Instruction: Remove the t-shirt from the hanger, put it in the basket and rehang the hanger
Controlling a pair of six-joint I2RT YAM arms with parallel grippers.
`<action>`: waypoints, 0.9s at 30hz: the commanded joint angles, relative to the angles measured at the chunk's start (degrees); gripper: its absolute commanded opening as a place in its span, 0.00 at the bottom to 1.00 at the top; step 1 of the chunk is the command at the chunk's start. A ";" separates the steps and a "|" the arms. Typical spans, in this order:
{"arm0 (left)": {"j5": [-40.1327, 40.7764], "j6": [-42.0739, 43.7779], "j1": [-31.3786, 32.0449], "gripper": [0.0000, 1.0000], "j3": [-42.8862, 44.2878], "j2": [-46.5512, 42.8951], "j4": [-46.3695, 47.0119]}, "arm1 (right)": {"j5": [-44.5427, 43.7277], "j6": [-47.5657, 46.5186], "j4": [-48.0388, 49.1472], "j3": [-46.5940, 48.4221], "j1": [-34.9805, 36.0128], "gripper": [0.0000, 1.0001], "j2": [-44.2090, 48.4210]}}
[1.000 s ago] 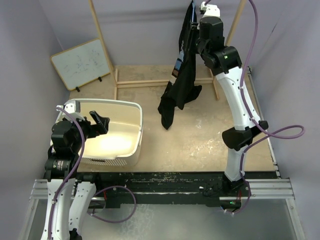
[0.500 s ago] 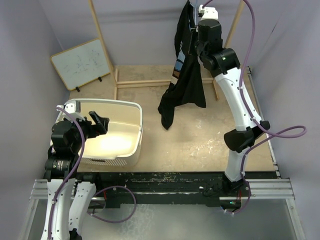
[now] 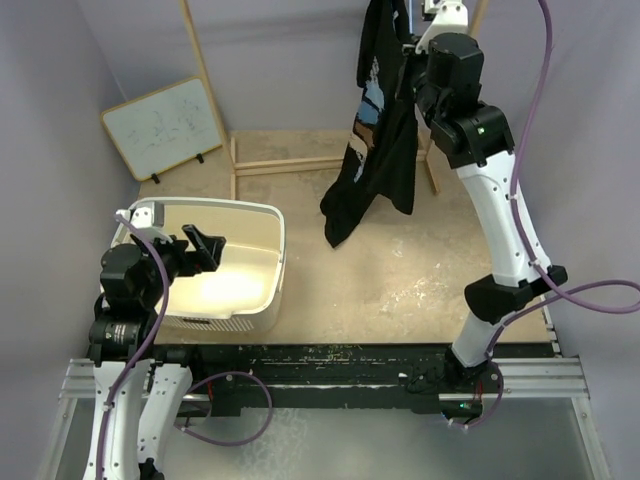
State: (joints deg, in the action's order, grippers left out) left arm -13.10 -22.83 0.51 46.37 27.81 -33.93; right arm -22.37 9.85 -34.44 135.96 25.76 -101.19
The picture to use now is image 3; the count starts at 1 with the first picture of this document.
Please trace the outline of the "black printed t shirt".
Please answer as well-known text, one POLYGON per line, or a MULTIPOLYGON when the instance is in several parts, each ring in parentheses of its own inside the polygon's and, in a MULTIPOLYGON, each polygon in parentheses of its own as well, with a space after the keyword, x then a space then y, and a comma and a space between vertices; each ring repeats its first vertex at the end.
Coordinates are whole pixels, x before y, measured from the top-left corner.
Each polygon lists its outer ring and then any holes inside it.
POLYGON ((324 235, 343 243, 379 195, 413 213, 418 122, 408 79, 403 76, 409 43, 403 1, 372 1, 362 27, 356 84, 361 89, 341 170, 320 202, 324 235))

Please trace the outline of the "light blue wire hanger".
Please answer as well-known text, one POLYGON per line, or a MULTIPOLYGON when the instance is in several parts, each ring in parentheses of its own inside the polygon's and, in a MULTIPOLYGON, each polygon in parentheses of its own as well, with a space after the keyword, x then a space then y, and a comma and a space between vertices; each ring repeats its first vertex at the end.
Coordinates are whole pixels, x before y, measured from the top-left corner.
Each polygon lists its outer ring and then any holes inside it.
POLYGON ((408 27, 411 35, 415 33, 414 26, 414 0, 407 0, 408 27))

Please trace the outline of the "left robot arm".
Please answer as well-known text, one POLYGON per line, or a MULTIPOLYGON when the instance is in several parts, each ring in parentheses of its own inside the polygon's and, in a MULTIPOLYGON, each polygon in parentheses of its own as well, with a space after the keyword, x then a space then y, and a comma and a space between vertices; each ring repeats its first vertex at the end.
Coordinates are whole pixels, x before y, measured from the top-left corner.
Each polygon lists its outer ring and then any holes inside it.
POLYGON ((166 444, 182 396, 202 387, 191 350, 155 354, 152 344, 178 277, 214 272, 226 240, 192 224, 174 236, 132 240, 101 258, 102 293, 89 333, 95 410, 87 479, 161 479, 166 444))

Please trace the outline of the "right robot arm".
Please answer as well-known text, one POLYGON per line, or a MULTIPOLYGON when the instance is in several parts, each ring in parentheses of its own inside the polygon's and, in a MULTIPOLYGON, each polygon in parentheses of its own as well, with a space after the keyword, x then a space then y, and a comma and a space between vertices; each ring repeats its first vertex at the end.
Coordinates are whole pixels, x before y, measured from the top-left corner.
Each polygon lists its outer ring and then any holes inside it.
POLYGON ((407 72, 430 138, 469 194, 488 242, 492 271, 464 289, 468 317, 444 357, 443 381, 456 391, 476 384, 496 333, 548 280, 567 281, 564 267, 539 245, 513 174, 514 140, 504 113, 482 102, 484 54, 464 33, 441 33, 410 54, 407 72))

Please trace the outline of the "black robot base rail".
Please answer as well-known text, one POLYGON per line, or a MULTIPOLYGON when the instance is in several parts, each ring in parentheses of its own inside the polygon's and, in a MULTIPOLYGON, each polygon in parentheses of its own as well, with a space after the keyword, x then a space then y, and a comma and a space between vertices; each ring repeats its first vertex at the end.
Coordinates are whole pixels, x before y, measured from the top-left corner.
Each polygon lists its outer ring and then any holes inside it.
POLYGON ((501 386, 486 364, 463 373, 444 344, 160 344, 153 356, 190 367, 191 401, 214 417, 267 406, 477 413, 501 386))

